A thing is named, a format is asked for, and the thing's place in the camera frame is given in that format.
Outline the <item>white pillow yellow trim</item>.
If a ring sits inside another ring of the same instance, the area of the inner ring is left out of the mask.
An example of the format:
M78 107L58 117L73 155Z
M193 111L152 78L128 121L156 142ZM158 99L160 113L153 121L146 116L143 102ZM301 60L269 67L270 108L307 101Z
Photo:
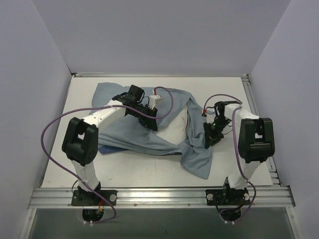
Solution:
M188 109L185 106L167 127L156 132L156 135L169 143L178 145L186 139Z

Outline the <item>grey-blue pillowcase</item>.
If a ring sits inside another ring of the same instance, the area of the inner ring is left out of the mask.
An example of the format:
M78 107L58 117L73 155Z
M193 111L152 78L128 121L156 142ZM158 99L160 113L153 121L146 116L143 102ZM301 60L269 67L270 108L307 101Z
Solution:
M205 132L203 124L206 119L201 116L201 107L193 95L180 89L158 89L163 101L157 104L158 130L168 124L187 106L188 124L186 139L178 145L158 137L155 131L143 127L132 115L120 118L99 131L99 149L107 154L107 147L117 147L143 154L170 155L180 154L181 166L189 173L208 179L212 148L205 149Z

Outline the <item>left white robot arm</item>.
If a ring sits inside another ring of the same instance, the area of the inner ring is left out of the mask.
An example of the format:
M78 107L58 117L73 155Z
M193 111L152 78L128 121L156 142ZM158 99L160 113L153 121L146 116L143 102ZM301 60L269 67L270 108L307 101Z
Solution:
M78 191L88 204L97 204L101 199L101 184L93 163L98 152L99 131L126 115L136 117L143 127L157 131L154 118L158 111L156 103L161 97L157 94L150 95L149 103L143 105L144 96L143 89L132 85L127 92L114 96L108 102L107 109L96 111L82 119L74 117L70 120L62 151L72 161L77 176L81 178Z

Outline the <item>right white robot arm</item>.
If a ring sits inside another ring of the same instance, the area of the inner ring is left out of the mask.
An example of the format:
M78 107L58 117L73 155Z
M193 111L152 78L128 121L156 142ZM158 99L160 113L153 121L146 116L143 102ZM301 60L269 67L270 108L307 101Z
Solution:
M213 108L213 122L203 124L205 148L220 142L224 129L232 124L237 168L226 178L229 186L221 191L222 200L232 204L239 198L238 190L246 189L256 169L274 155L273 122L252 114L239 101L219 101Z

